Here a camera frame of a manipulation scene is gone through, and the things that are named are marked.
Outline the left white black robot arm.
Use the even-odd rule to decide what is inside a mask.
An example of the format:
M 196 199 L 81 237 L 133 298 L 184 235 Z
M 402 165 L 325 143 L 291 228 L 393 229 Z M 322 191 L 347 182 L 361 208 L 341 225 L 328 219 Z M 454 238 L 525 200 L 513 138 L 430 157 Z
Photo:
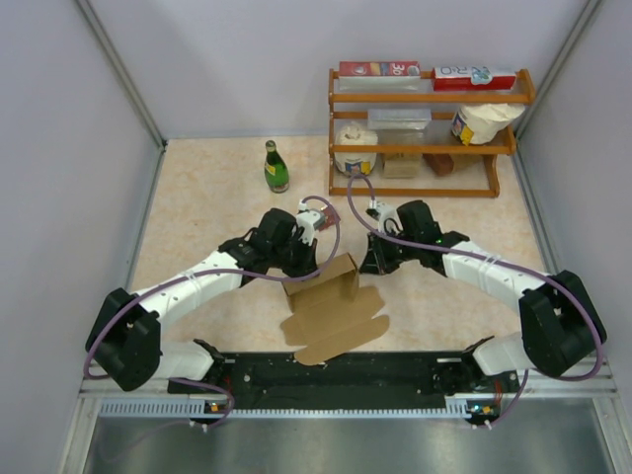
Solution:
M 220 358 L 202 340 L 168 343 L 166 330 L 212 298 L 277 269 L 292 280 L 312 275 L 323 212 L 302 206 L 295 215 L 272 208 L 245 235 L 227 240 L 195 266 L 157 285 L 110 292 L 88 336 L 88 360 L 120 389 L 152 379 L 186 378 L 202 391 L 223 382 Z

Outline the brown cardboard box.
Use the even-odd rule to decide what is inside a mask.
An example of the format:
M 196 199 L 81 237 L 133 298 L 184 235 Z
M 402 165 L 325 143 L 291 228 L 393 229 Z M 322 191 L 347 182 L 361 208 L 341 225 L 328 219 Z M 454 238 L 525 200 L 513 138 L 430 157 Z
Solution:
M 302 365 L 346 354 L 389 329 L 378 288 L 359 284 L 356 262 L 348 253 L 334 258 L 315 278 L 282 287 L 292 315 L 280 328 L 285 343 L 298 348 L 294 359 Z

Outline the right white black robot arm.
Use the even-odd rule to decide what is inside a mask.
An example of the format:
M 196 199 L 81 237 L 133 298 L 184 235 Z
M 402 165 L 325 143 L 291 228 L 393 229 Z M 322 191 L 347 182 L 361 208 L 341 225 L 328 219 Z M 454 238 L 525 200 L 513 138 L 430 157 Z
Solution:
M 393 207 L 372 199 L 366 213 L 377 229 L 367 235 L 362 273 L 389 275 L 416 261 L 477 287 L 518 316 L 518 332 L 467 349 L 472 358 L 463 362 L 460 375 L 468 388 L 484 390 L 510 370 L 536 369 L 557 378 L 606 342 L 607 333 L 576 274 L 536 272 L 484 251 L 464 234 L 443 232 L 421 200 Z

